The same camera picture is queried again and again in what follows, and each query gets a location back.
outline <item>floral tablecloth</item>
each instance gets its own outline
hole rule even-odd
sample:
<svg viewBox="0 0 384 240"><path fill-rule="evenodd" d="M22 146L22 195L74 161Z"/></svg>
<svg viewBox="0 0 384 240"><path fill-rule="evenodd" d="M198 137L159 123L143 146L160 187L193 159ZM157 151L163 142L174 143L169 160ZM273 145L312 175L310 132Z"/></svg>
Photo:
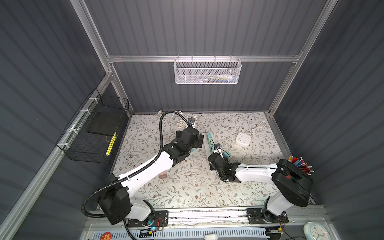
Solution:
<svg viewBox="0 0 384 240"><path fill-rule="evenodd" d="M231 162L245 164L271 164L282 158L281 150L266 120L264 113L211 113L188 114L198 116L196 128L200 133L206 129L214 134L216 143L230 152ZM163 122L164 144L175 138L178 130L178 116L167 115ZM159 150L160 116L133 115L114 168L119 175L139 166L155 156ZM260 121L266 121L264 129L256 133L248 132L252 137L249 147L235 144L240 131L255 128ZM167 171L168 177L153 178L142 186L135 198L148 200L155 208L182 207L230 207L263 205L268 196L277 191L276 186L263 182L224 183L216 174L209 171L207 155L203 148L193 149L185 161Z"/></svg>

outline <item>round badge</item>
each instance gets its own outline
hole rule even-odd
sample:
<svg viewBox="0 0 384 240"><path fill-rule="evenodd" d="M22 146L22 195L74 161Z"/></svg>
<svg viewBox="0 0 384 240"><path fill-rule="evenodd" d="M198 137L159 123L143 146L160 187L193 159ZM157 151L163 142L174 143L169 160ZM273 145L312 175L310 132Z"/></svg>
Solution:
<svg viewBox="0 0 384 240"><path fill-rule="evenodd" d="M101 238L100 238L100 240L111 240L112 239L112 234L110 233L110 232L106 232L106 233L104 233L102 236L101 236Z"/></svg>

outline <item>alarm clock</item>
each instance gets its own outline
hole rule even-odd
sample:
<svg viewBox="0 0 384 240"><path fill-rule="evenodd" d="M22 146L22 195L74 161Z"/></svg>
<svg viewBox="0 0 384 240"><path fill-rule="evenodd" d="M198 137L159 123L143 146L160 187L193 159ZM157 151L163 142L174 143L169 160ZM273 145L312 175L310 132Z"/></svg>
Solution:
<svg viewBox="0 0 384 240"><path fill-rule="evenodd" d="M307 240L331 240L328 231L317 222L308 222L305 224L304 234Z"/></svg>

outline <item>power strip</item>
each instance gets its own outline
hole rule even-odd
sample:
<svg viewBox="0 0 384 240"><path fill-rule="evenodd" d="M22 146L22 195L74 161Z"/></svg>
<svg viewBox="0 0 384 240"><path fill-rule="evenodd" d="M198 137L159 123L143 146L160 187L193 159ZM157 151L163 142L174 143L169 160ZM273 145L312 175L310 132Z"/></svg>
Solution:
<svg viewBox="0 0 384 240"><path fill-rule="evenodd" d="M251 143L252 137L249 136L248 134L239 132L236 136L236 144L240 145L242 147L248 147L249 144Z"/></svg>

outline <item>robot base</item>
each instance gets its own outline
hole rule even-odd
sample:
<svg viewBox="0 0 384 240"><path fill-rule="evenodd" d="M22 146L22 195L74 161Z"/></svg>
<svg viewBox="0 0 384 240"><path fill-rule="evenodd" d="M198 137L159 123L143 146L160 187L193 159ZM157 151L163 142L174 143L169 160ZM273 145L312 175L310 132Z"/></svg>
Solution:
<svg viewBox="0 0 384 240"><path fill-rule="evenodd" d="M155 211L154 221L148 227L157 227L156 218L162 219L159 220L159 227L166 227L168 225L168 211ZM147 222L139 221L137 219L130 219L127 222L128 227L146 227Z"/></svg>
<svg viewBox="0 0 384 240"><path fill-rule="evenodd" d="M288 217L285 211L281 214L282 217L277 217L271 213L269 213L269 216L265 216L262 213L262 207L260 208L248 208L247 210L247 217L250 224L263 224L265 221L270 220L271 223L288 223Z"/></svg>

